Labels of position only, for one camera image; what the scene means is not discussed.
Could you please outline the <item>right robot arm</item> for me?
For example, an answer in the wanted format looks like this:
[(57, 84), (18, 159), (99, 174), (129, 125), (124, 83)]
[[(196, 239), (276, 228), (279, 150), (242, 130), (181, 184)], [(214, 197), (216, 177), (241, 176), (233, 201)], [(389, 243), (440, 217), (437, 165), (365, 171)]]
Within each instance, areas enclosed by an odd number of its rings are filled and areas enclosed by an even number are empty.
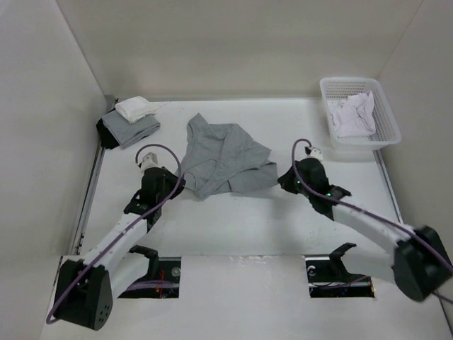
[(355, 230), (387, 254), (385, 260), (337, 256), (328, 262), (334, 279), (345, 280), (354, 270), (368, 273), (395, 284), (416, 302), (452, 279), (452, 262), (433, 228), (412, 228), (356, 205), (350, 191), (329, 182), (318, 159), (294, 161), (277, 182), (284, 191), (304, 195), (317, 213)]

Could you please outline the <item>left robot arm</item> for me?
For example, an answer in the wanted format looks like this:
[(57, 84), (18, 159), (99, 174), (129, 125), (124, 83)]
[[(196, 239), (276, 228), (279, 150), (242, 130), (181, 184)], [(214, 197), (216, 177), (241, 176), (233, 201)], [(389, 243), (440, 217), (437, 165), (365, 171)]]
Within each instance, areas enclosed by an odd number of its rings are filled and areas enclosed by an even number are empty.
[(137, 242), (159, 220), (163, 205), (184, 187), (182, 174), (172, 174), (164, 167), (146, 169), (141, 188), (114, 228), (85, 256), (61, 265), (47, 324), (63, 320), (99, 330), (110, 316), (114, 299), (138, 279), (155, 280), (159, 265)]

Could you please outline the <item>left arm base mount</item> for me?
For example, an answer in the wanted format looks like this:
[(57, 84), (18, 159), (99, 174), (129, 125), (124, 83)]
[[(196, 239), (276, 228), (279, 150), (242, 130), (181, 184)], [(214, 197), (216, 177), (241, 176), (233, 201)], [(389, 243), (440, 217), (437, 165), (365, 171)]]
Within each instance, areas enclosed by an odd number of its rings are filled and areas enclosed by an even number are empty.
[(142, 277), (119, 296), (120, 299), (179, 298), (181, 258), (160, 257), (157, 250), (140, 245), (133, 246), (129, 252), (147, 259), (148, 268)]

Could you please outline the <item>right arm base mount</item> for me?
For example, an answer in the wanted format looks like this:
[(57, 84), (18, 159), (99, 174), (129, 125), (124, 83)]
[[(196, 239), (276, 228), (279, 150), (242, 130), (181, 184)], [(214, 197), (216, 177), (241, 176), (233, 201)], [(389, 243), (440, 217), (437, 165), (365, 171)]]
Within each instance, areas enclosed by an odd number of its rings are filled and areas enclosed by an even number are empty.
[(345, 243), (330, 254), (305, 257), (310, 298), (374, 298), (374, 286), (369, 276), (349, 273), (344, 255), (355, 248)]

